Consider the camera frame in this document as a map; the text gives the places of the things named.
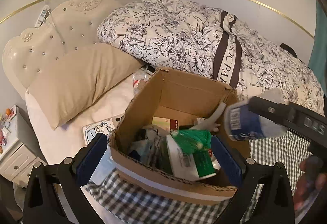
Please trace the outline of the person right hand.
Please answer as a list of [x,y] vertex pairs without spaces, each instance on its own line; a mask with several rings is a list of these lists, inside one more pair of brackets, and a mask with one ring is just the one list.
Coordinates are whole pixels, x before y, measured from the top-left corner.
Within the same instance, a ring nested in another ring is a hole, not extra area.
[[303,206],[305,200],[313,190],[320,191],[326,184],[326,173],[319,173],[315,177],[309,176],[309,173],[313,170],[317,170],[317,167],[321,163],[321,159],[314,155],[300,163],[299,168],[303,172],[303,175],[298,179],[293,195],[295,211]]

